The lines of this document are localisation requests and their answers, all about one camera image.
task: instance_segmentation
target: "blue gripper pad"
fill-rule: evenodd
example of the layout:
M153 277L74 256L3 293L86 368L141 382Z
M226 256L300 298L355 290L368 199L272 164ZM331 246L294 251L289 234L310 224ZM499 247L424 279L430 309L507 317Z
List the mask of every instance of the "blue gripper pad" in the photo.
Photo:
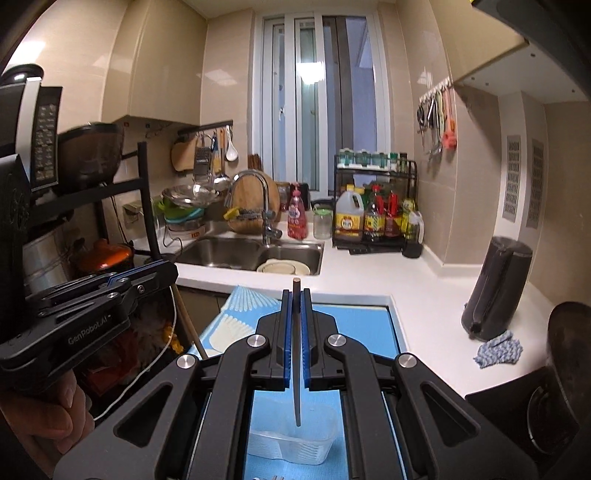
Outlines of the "blue gripper pad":
M291 305L293 302L293 293L290 292L287 299L287 318L285 320L285 350L284 350L284 373L283 380L285 387L290 387L291 378Z
M301 295L301 364L304 387L310 388L310 346L308 345L308 317L306 313L305 295Z

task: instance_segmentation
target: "faucet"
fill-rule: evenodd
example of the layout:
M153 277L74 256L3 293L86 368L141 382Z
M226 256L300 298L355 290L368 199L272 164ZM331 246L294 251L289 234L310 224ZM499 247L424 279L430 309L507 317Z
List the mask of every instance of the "faucet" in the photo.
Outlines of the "faucet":
M262 243L266 247L271 244L272 239L280 239L281 238L281 230L273 228L271 225L271 220L273 220L275 216L275 212L273 212L269 207L269 184L267 183L267 179L263 176L261 172L254 169L249 170L242 170L241 172L237 173L234 178L232 179L232 184L228 190L228 195L226 196L226 201L224 205L226 208L230 208L232 206L232 194L234 192L234 185L236 185L236 181L241 179L242 177L246 176L253 176L258 181L261 182L262 186Z

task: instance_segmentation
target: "white cable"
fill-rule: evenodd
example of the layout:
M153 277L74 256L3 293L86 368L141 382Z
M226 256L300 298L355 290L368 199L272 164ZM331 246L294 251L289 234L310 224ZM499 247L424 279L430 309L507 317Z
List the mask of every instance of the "white cable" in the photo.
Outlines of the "white cable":
M127 385L127 387L125 387L125 389L123 390L123 392L121 392L121 395L119 395L119 397L117 397L117 399L116 399L116 400L115 400L115 401L114 401L114 402L113 402L111 405L109 405L109 406L106 408L106 410L105 410L103 413L101 413L101 414L100 414L98 417L95 417L95 421L98 421L98 420L100 420L102 417L104 417L105 415L107 415L107 414L109 413L109 411L110 411L110 410L111 410L111 409L112 409L112 408L113 408L115 405L117 405L117 404L120 402L120 400L121 400L121 399L122 399L122 398L125 396L125 394L126 394L128 391L129 391L129 389L135 385L135 383L136 383L136 382L139 380L139 378L140 378L140 377L141 377L141 376L142 376L144 373L146 373L148 370L150 370L150 368L152 368L152 367L154 366L154 364L155 364L155 363L156 363L158 360L160 360L160 359L162 358L162 356L164 355L164 352L165 352L165 351L168 349L168 347L170 346L170 343L173 341L174 328L175 328L175 327L176 327L176 325L177 325L177 304L176 304L176 302L174 301L174 294L173 294L173 288L172 288L172 287L170 287L170 294L171 294L171 297L172 297L172 299L173 299L173 310L174 310L174 317L173 317L173 329L172 329L172 331L170 332L170 338L168 339L168 342L167 342L166 346L165 346L165 347L162 349L162 351L161 351L161 352L158 354L158 356L157 356L157 357L156 357L154 360L152 360L152 362L151 362L151 363L150 363L150 364L149 364L149 365L148 365L146 368L144 368L144 369L143 369L143 370L142 370L142 371L141 371L141 372L138 374L138 376L137 376L137 377L135 377L135 378L134 378L134 380L133 380L133 381L132 381L132 382L131 382L129 385Z

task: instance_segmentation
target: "wooden cutting board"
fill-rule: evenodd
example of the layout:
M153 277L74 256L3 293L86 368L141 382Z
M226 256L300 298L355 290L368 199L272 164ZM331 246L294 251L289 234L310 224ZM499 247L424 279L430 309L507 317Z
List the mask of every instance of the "wooden cutting board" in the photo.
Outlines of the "wooden cutting board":
M275 212L273 224L276 225L280 218L279 189L273 179L261 172L269 184L269 208ZM262 210L262 186L261 182L253 176L242 177L232 193L232 207L248 210ZM236 233L243 235L258 235L262 233L262 220L230 220L228 225Z
M176 171L193 170L196 146L197 137L193 137L193 139L188 142L181 142L173 145L170 158L173 168Z

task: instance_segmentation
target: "green lid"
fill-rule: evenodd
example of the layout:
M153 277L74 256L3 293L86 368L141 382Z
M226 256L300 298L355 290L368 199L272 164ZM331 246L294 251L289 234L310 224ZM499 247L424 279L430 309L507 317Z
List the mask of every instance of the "green lid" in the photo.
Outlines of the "green lid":
M321 217L324 217L326 215L330 215L332 213L332 210L330 210L328 208L315 208L314 213L316 215L320 215Z

